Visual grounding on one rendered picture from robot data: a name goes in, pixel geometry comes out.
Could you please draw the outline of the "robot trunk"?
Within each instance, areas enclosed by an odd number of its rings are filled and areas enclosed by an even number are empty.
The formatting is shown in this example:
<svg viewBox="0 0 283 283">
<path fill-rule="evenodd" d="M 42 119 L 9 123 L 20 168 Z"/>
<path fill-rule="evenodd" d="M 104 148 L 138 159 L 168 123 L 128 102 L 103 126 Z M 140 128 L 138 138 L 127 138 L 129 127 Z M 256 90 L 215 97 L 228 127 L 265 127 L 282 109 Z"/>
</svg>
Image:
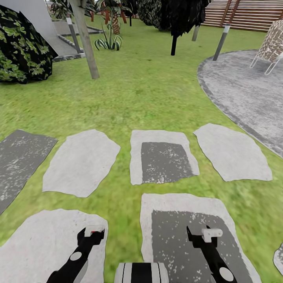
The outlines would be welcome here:
<svg viewBox="0 0 283 283">
<path fill-rule="evenodd" d="M 114 283 L 169 283 L 163 263 L 120 263 Z"/>
</svg>

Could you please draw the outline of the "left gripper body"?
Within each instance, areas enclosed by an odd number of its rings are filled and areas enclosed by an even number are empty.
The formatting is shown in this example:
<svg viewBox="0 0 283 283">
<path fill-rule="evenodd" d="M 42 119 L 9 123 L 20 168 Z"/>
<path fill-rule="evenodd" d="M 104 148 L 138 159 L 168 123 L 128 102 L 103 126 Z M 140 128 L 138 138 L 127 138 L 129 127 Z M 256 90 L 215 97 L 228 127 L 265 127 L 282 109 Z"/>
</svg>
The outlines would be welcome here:
<svg viewBox="0 0 283 283">
<path fill-rule="evenodd" d="M 80 232 L 78 234 L 78 242 L 77 245 L 79 246 L 82 243 L 87 243 L 90 245 L 91 249 L 93 245 L 99 245 L 101 242 L 101 232 L 93 232 L 91 236 L 85 237 L 85 232 Z"/>
</svg>

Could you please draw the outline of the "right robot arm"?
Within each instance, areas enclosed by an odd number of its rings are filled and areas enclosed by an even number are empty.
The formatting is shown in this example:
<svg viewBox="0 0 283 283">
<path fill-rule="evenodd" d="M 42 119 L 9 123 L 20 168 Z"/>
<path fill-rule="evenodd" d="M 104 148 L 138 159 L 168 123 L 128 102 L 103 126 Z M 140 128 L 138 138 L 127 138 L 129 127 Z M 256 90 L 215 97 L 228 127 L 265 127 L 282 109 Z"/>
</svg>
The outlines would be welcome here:
<svg viewBox="0 0 283 283">
<path fill-rule="evenodd" d="M 188 232 L 188 239 L 194 248 L 201 248 L 205 259 L 209 265 L 212 283 L 235 283 L 235 277 L 226 266 L 223 259 L 217 252 L 217 237 L 221 237 L 223 232 L 219 228 L 202 229 L 203 235 L 192 235 Z"/>
</svg>

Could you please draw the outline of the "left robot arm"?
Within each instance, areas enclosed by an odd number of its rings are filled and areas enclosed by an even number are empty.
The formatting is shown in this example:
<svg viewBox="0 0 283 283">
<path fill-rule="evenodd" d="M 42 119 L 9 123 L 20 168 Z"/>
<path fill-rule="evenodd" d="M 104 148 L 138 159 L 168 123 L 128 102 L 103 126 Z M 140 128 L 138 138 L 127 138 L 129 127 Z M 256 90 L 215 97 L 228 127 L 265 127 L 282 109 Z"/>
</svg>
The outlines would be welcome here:
<svg viewBox="0 0 283 283">
<path fill-rule="evenodd" d="M 78 247 L 71 254 L 68 262 L 58 271 L 54 271 L 47 283 L 80 283 L 88 268 L 88 255 L 93 245 L 99 245 L 104 238 L 104 225 L 86 226 L 78 234 Z"/>
</svg>

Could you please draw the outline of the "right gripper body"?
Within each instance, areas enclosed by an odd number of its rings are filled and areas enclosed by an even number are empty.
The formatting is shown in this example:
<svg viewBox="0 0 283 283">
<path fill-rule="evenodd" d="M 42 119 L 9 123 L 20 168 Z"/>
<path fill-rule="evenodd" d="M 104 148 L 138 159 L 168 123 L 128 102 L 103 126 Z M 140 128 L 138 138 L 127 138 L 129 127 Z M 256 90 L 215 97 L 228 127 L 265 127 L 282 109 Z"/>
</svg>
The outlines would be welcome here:
<svg viewBox="0 0 283 283">
<path fill-rule="evenodd" d="M 201 248 L 204 257 L 206 257 L 209 252 L 217 252 L 217 237 L 212 237 L 211 243 L 206 243 L 201 235 L 193 235 L 192 244 L 194 248 Z"/>
</svg>

